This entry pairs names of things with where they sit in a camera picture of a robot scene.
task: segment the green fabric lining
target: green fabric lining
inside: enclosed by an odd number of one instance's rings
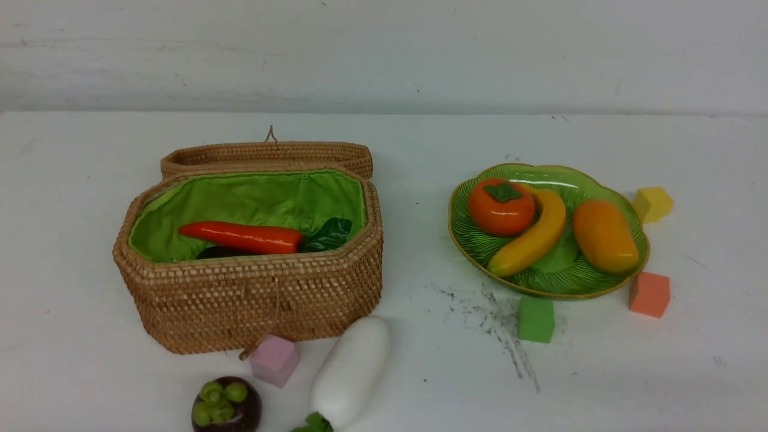
[[[189,261],[211,243],[178,234],[191,222],[293,228],[314,234],[330,218],[352,221],[354,237],[368,223],[359,181],[334,170],[211,174],[186,180],[142,211],[128,244],[153,262]]]

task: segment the persimmon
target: persimmon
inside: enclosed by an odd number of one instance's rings
[[[487,178],[469,193],[469,214],[478,228],[496,237],[525,231],[536,215],[531,193],[504,178]]]

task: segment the yellow cube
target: yellow cube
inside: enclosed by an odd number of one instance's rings
[[[674,201],[661,186],[637,189],[634,210],[644,224],[659,221],[672,211]]]

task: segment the toy vegetable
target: toy vegetable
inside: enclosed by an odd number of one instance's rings
[[[576,207],[572,223],[581,252],[597,269],[621,274],[637,266],[640,254],[629,222],[614,203],[586,200]]]
[[[282,227],[202,221],[186,224],[179,234],[219,246],[202,251],[197,259],[237,257],[249,254],[295,254],[332,251],[342,247],[352,231],[352,221],[330,218],[310,238],[298,230]]]
[[[540,217],[531,229],[491,258],[488,271],[499,277],[512,276],[534,264],[558,243],[565,229],[565,203],[560,195],[548,189],[524,188],[533,195]]]
[[[195,432],[254,432],[261,421],[261,397],[247,381],[221,377],[205,383],[192,406]]]
[[[535,204],[530,192],[504,178],[488,178],[469,193],[469,214],[478,228],[496,237],[522,233],[533,222]]]
[[[179,234],[252,254],[295,254],[304,236],[298,230],[221,221],[186,224]]]
[[[331,349],[310,390],[306,426],[292,432],[330,432],[351,424],[368,404],[386,369],[392,344],[386,322],[362,317]]]

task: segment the mango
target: mango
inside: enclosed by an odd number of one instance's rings
[[[637,266],[640,254],[629,222],[614,203],[586,200],[576,207],[571,223],[581,252],[598,270],[622,274]]]

